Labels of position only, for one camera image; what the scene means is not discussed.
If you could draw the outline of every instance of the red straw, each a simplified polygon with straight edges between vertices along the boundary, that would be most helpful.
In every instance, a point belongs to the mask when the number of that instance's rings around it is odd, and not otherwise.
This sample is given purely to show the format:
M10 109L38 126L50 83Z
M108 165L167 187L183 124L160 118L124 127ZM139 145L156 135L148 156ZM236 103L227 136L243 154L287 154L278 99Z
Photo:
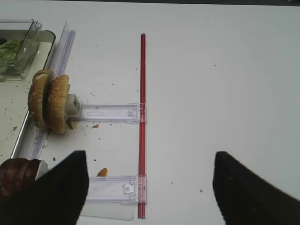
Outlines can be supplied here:
M146 35L141 34L141 118L145 118L146 103ZM139 175L146 175L146 122L140 121ZM138 218L146 218L146 204L138 204Z

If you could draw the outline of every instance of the white surface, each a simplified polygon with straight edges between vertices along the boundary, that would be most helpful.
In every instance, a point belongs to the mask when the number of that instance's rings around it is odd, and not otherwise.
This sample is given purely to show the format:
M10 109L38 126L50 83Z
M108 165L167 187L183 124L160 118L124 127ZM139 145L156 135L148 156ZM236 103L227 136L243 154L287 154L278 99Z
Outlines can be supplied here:
M223 225L212 190L218 150L300 199L300 8L38 1L4 3L0 13L33 17L57 37L68 20L77 30L71 89L95 90L86 81L99 76L106 93L89 103L138 100L147 35L148 218L78 224Z
M27 96L34 74L43 69L52 43L42 42L22 81L0 82L0 164L10 158L27 113Z

